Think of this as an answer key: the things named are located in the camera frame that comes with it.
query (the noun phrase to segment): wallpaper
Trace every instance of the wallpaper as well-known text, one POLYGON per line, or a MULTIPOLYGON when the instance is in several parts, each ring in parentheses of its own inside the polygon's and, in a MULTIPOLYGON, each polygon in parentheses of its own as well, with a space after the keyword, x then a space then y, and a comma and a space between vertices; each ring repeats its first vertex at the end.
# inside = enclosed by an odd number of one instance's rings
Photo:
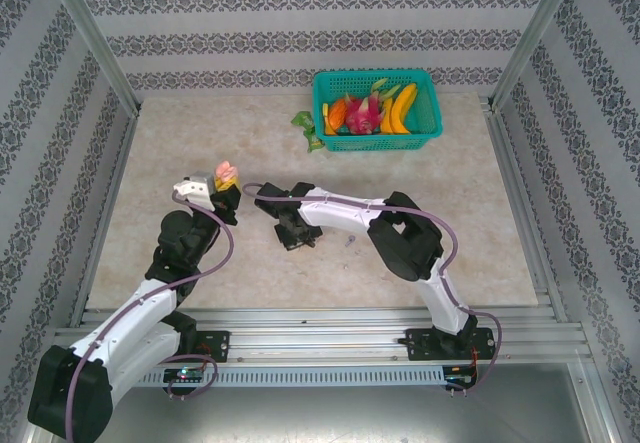
POLYGON ((584 325, 623 441, 640 440, 637 2, 563 0, 502 108, 563 303, 584 325))
POLYGON ((489 95, 540 0, 86 0, 147 95, 309 91, 318 71, 424 68, 489 95))
POLYGON ((129 125, 60 0, 0 0, 0 441, 69 323, 129 125))

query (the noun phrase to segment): pink dragon fruit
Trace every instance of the pink dragon fruit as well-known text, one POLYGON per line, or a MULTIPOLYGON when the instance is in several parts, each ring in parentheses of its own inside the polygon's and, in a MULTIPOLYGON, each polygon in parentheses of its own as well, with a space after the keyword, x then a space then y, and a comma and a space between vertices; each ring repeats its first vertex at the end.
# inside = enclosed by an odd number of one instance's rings
POLYGON ((354 101, 351 101, 349 95, 345 95, 344 101, 347 104, 345 124, 352 135, 370 135, 380 126, 384 110, 380 111, 377 91, 354 101))

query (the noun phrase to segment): beige floor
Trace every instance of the beige floor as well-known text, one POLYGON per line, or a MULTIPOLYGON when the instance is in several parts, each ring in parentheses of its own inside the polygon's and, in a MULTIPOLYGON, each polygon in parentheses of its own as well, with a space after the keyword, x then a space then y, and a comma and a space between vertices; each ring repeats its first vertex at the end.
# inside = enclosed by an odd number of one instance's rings
MULTIPOLYGON (((407 193, 456 229, 451 276, 470 305, 534 305, 536 298, 485 121, 475 94, 439 96, 444 134, 419 151, 306 152, 290 120, 311 96, 149 98, 145 100, 89 298, 91 308, 122 304, 151 262, 162 217, 176 209, 174 183, 228 159, 242 183, 291 188, 307 181, 363 198, 407 193)), ((315 249, 287 252, 272 220, 243 197, 236 252, 198 283, 185 307, 291 308, 421 305, 373 245, 327 229, 315 249)), ((224 238, 201 269, 226 252, 224 238)))

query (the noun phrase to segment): teal basket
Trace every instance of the teal basket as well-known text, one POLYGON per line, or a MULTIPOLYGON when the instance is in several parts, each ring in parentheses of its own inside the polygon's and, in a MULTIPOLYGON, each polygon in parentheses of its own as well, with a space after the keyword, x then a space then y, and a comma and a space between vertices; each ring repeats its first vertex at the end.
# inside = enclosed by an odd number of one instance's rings
POLYGON ((436 99, 436 90, 429 73, 424 70, 364 70, 364 71, 325 71, 313 79, 313 121, 316 135, 329 151, 381 151, 381 150, 417 150, 431 138, 442 134, 442 115, 436 99), (416 83, 418 96, 407 113, 404 121, 410 135, 351 135, 343 126, 337 136, 328 136, 324 132, 322 104, 329 106, 345 93, 364 98, 371 92, 371 85, 388 78, 381 88, 387 90, 401 85, 416 83))

